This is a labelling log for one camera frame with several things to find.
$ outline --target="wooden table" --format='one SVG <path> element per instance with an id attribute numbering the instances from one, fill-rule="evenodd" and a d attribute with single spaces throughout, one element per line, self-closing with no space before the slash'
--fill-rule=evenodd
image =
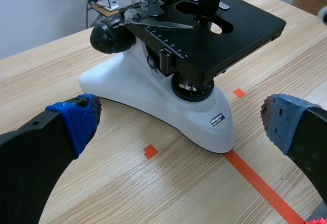
<path id="1" fill-rule="evenodd" d="M 286 93 L 327 108 L 327 27 L 279 0 L 245 1 L 286 20 L 286 28 L 215 83 L 231 105 L 235 152 L 306 219 L 321 198 L 267 139 L 260 107 Z M 82 93 L 78 76 L 109 57 L 93 50 L 90 33 L 0 60 L 1 133 Z M 247 95 L 236 97 L 237 88 Z M 222 155 L 133 108 L 108 100 L 102 108 L 96 136 L 60 178 L 40 223 L 285 223 Z M 150 160 L 149 144 L 159 151 Z"/>
<path id="2" fill-rule="evenodd" d="M 118 13 L 118 9 L 110 12 L 109 10 L 105 9 L 104 7 L 100 6 L 97 3 L 92 3 L 91 7 L 105 17 L 109 17 L 112 16 L 113 14 Z"/>

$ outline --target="orange tape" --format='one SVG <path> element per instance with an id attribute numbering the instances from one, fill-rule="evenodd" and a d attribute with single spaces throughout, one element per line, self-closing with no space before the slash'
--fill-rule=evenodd
<path id="1" fill-rule="evenodd" d="M 148 159 L 152 158 L 153 156 L 155 156 L 158 153 L 157 149 L 155 149 L 153 145 L 149 145 L 146 148 L 144 148 L 144 152 L 145 152 L 144 155 Z"/>
<path id="2" fill-rule="evenodd" d="M 238 88 L 237 90 L 234 90 L 233 93 L 236 94 L 236 96 L 239 98 L 242 98 L 243 96 L 246 95 L 246 93 L 243 90 L 241 90 L 240 88 Z"/>
<path id="3" fill-rule="evenodd" d="M 289 224 L 303 224 L 301 218 L 236 152 L 231 150 L 225 158 L 243 175 L 243 177 L 261 194 L 262 197 Z"/>

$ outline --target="microscope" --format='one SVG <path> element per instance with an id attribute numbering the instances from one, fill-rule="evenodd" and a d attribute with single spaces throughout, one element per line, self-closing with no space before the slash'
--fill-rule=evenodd
<path id="1" fill-rule="evenodd" d="M 90 37 L 96 50 L 116 55 L 81 74 L 83 91 L 148 113 L 208 151 L 230 151 L 231 110 L 214 78 L 278 38 L 286 22 L 242 0 L 119 5 Z"/>

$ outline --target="microscope stage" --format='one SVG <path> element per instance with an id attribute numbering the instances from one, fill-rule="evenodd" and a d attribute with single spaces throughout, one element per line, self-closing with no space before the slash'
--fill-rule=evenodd
<path id="1" fill-rule="evenodd" d="M 177 0 L 162 5 L 164 14 L 154 17 L 193 26 L 192 30 L 170 30 L 136 24 L 126 28 L 140 38 L 154 53 L 166 49 L 175 56 L 173 69 L 192 83 L 202 85 L 237 63 L 264 44 L 279 37 L 286 22 L 242 0 L 221 0 L 230 6 L 219 9 L 209 21 L 222 28 L 216 34 L 199 24 L 197 2 Z"/>

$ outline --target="focus knob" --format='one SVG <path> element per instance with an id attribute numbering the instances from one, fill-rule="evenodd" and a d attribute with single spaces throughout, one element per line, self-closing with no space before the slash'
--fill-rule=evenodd
<path id="1" fill-rule="evenodd" d="M 120 53 L 130 49 L 136 42 L 133 33 L 120 26 L 124 20 L 118 14 L 105 18 L 94 27 L 90 42 L 94 49 L 105 53 Z"/>

